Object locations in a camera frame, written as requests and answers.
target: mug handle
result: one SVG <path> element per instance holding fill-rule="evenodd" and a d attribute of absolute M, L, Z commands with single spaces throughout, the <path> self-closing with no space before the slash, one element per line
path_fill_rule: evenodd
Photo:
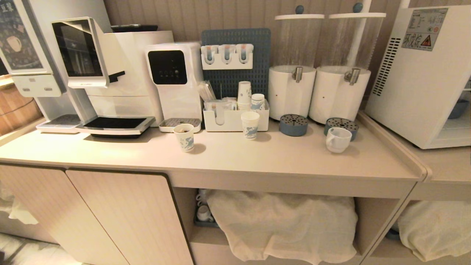
<path fill-rule="evenodd" d="M 325 143 L 327 144 L 328 147 L 332 147 L 332 145 L 334 145 L 334 140 L 335 140 L 335 136 L 332 134 L 328 134 L 327 139 L 325 140 Z"/>

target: tiled floor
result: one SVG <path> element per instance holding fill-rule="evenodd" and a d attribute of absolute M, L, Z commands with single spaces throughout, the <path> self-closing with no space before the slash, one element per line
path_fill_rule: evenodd
<path fill-rule="evenodd" d="M 1 233 L 0 251 L 5 252 L 3 265 L 82 265 L 59 245 Z"/>

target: white cloth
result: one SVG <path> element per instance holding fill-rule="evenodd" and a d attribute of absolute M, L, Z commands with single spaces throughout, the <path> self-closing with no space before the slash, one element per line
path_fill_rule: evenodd
<path fill-rule="evenodd" d="M 211 190 L 211 212 L 243 261 L 278 258 L 342 263 L 353 247 L 357 214 L 353 198 Z"/>
<path fill-rule="evenodd" d="M 471 202 L 419 201 L 398 219 L 401 241 L 420 260 L 471 251 Z"/>
<path fill-rule="evenodd" d="M 0 182 L 0 211 L 10 214 L 8 218 L 18 219 L 24 224 L 37 224 L 38 220 L 31 215 L 26 207 L 13 196 Z"/>

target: cabinet door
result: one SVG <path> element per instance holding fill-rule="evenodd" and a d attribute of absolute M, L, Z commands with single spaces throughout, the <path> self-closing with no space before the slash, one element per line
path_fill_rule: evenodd
<path fill-rule="evenodd" d="M 193 264 L 164 175 L 66 173 L 129 264 Z"/>
<path fill-rule="evenodd" d="M 0 165 L 0 181 L 76 260 L 129 264 L 62 170 Z"/>

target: pegboard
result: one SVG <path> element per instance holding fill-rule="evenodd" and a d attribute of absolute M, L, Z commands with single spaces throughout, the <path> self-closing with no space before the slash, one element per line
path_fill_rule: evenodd
<path fill-rule="evenodd" d="M 239 81 L 250 81 L 252 94 L 260 93 L 268 98 L 270 38 L 268 28 L 205 30 L 201 33 L 202 45 L 253 44 L 253 69 L 203 70 L 204 79 L 211 82 L 218 99 L 221 94 L 222 97 L 237 97 Z"/>

